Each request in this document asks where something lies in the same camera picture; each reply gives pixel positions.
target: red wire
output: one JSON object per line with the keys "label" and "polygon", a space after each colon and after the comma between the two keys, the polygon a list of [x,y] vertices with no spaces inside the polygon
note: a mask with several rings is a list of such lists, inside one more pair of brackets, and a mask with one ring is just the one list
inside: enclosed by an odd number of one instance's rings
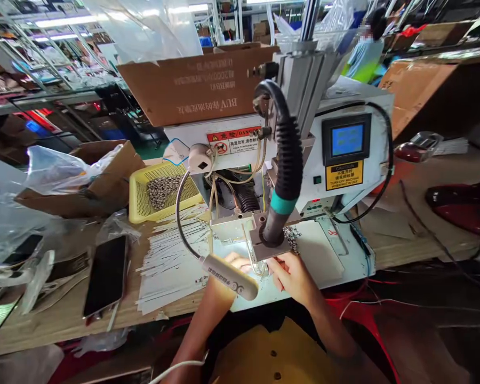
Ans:
{"label": "red wire", "polygon": [[364,289],[366,288],[366,286],[368,285],[368,278],[365,278],[363,283],[361,284],[361,286],[359,287],[359,289],[355,292],[352,292],[352,293],[348,293],[344,296],[341,296],[341,297],[337,297],[337,298],[324,298],[325,301],[342,301],[342,300],[348,300],[348,299],[351,299],[357,295],[359,295],[362,291],[364,291]]}
{"label": "red wire", "polygon": [[368,280],[372,283],[380,283],[380,284],[401,284],[399,282],[383,282],[383,281],[380,281],[380,280],[373,280],[373,279],[368,279]]}

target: blue screen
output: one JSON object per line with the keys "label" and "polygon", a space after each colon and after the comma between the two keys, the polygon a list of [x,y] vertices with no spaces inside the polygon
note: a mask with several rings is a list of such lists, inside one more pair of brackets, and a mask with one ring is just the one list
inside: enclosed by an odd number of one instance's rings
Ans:
{"label": "blue screen", "polygon": [[332,130],[332,156],[361,152],[363,149],[362,124]]}

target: warning sticker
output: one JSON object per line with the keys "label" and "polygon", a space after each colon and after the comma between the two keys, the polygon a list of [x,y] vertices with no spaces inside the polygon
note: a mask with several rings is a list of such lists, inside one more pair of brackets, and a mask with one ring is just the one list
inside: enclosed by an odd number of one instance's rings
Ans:
{"label": "warning sticker", "polygon": [[251,136],[251,133],[260,128],[261,125],[258,125],[233,131],[209,133],[208,142],[211,148],[217,148],[218,155],[257,150],[258,139]]}
{"label": "warning sticker", "polygon": [[363,160],[328,166],[325,170],[325,190],[350,187],[363,183]]}

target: yellow plastic basket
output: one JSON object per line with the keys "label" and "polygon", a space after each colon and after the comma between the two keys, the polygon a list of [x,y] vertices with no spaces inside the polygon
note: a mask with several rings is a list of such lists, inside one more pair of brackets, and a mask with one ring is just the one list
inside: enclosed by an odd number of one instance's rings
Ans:
{"label": "yellow plastic basket", "polygon": [[[167,162],[155,164],[132,173],[130,176],[129,220],[134,224],[138,224],[147,220],[157,221],[172,215],[176,209],[176,191],[169,195],[165,201],[164,208],[156,211],[149,201],[146,184],[162,177],[184,175],[185,171],[183,165],[175,166]],[[201,201],[201,194],[192,178],[189,177],[185,182],[185,189],[181,195],[180,209],[184,210]]]}

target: yellow caution label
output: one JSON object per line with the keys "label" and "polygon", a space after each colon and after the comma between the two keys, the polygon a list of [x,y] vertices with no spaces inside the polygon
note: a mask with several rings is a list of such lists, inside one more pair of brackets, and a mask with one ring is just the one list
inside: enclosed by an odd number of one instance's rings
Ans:
{"label": "yellow caution label", "polygon": [[363,160],[328,166],[325,169],[325,190],[363,183]]}

